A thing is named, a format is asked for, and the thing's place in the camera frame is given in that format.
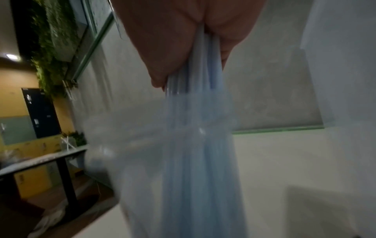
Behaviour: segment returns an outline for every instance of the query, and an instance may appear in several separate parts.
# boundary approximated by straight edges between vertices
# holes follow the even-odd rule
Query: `ceiling light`
[[[12,54],[6,54],[6,56],[11,59],[11,60],[14,60],[14,61],[20,61],[21,58],[19,56],[16,56],[16,55],[12,55]]]

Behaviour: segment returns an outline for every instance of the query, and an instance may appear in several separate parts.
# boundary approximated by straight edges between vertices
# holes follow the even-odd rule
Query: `black door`
[[[54,104],[40,89],[22,89],[37,138],[60,134]]]

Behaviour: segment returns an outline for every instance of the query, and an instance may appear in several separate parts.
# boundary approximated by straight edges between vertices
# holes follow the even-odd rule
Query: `ceiling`
[[[19,56],[10,0],[0,1],[0,16],[0,57],[6,57],[6,54]]]

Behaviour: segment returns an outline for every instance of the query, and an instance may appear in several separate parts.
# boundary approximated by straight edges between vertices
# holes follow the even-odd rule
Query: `hand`
[[[265,0],[111,0],[154,87],[179,69],[202,22],[220,36],[222,67],[252,30]]]

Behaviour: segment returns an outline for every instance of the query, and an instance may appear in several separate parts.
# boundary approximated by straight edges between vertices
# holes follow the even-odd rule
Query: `green trim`
[[[81,0],[83,9],[85,11],[86,20],[93,36],[97,34],[97,28],[95,26],[93,11],[91,11],[90,3],[88,0]]]
[[[111,12],[109,16],[107,17],[103,27],[98,32],[96,37],[94,38],[93,43],[90,45],[89,50],[87,51],[86,55],[83,57],[80,65],[78,66],[76,72],[74,73],[72,80],[77,81],[78,78],[81,76],[83,70],[86,68],[87,64],[89,63],[89,60],[91,56],[93,55],[95,49],[97,46],[102,42],[104,36],[106,35],[108,29],[110,28],[111,24],[114,22],[114,14]]]
[[[284,131],[305,131],[305,130],[317,130],[317,129],[324,129],[324,126],[323,125],[309,125],[309,126],[298,126],[298,127],[254,129],[254,130],[246,130],[246,131],[234,131],[232,134],[242,135],[242,134],[257,134],[257,133],[284,132]]]

